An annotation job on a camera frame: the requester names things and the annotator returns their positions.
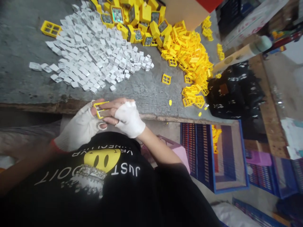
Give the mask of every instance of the pile of yellow plastic parts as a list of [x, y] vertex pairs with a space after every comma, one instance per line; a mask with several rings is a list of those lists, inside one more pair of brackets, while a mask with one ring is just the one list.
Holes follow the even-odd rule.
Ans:
[[214, 125], [211, 126], [212, 130], [212, 144], [214, 146], [214, 154], [218, 153], [217, 142], [220, 134], [222, 133], [222, 129], [216, 129]]
[[[201, 92], [208, 95], [207, 79], [212, 78], [213, 64], [209, 61], [206, 49], [201, 44], [200, 34], [187, 31], [184, 21], [174, 26], [165, 19], [165, 6], [156, 0], [108, 0], [102, 13], [97, 0], [91, 0], [100, 12], [102, 22], [109, 28], [117, 26], [124, 39], [143, 46], [156, 46], [169, 66], [178, 66], [185, 72], [184, 81], [191, 86], [182, 91], [184, 106], [205, 104]], [[202, 24], [210, 30], [209, 17]]]

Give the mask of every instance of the white bottle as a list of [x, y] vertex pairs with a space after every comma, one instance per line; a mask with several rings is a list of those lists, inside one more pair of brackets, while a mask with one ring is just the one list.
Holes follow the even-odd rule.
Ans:
[[228, 66], [246, 61], [251, 57], [268, 50], [271, 48], [271, 46], [271, 40], [267, 36], [261, 36], [256, 41], [247, 44], [242, 49], [236, 51], [232, 55], [217, 63], [214, 66], [212, 74], [216, 75], [218, 73], [222, 73]]

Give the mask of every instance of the finger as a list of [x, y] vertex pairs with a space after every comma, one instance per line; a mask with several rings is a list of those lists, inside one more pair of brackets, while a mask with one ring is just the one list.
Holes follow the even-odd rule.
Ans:
[[107, 129], [107, 124], [106, 123], [102, 123], [98, 125], [98, 129], [101, 131], [104, 131]]
[[99, 103], [99, 102], [104, 102], [104, 99], [97, 99], [95, 101], [93, 101], [92, 105], [94, 105], [95, 103]]
[[120, 106], [122, 106], [122, 104], [124, 104], [126, 102], [134, 102], [134, 100], [127, 99], [127, 98], [119, 98], [119, 99], [115, 99], [114, 101], [104, 103], [104, 104], [100, 105], [100, 107], [102, 109], [111, 109], [111, 108], [118, 109]]
[[102, 119], [105, 123], [110, 125], [116, 125], [119, 123], [119, 120], [113, 117], [106, 117]]
[[112, 108], [112, 109], [107, 109], [103, 111], [99, 111], [99, 115], [101, 117], [114, 117], [117, 109]]

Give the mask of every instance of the plastic crate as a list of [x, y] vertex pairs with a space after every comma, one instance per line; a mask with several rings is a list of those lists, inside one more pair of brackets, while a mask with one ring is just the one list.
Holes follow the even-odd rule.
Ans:
[[180, 141], [187, 152], [191, 175], [215, 194], [249, 188], [240, 125], [216, 126], [222, 129], [216, 171], [211, 125], [181, 123]]
[[259, 211], [257, 208], [254, 208], [238, 199], [233, 198], [233, 205], [248, 215], [252, 220], [258, 222], [262, 227], [286, 227], [267, 214]]
[[292, 164], [293, 164], [299, 192], [303, 194], [303, 158], [298, 160], [292, 160]]
[[249, 182], [269, 193], [284, 199], [298, 193], [291, 160], [271, 156], [271, 166], [247, 164], [253, 170]]

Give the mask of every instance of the pile of white plastic parts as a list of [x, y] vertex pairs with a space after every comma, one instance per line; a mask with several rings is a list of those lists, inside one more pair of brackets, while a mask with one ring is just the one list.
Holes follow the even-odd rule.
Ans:
[[64, 81], [73, 88], [96, 94], [110, 85], [116, 90], [116, 83], [130, 79], [135, 72], [149, 71], [154, 67], [151, 57], [138, 52], [137, 47], [122, 38], [116, 27], [106, 28], [97, 11], [82, 1], [81, 8], [73, 5], [75, 13], [61, 21], [62, 31], [53, 42], [46, 42], [57, 55], [62, 56], [58, 65], [30, 62], [36, 71], [51, 73], [56, 83]]

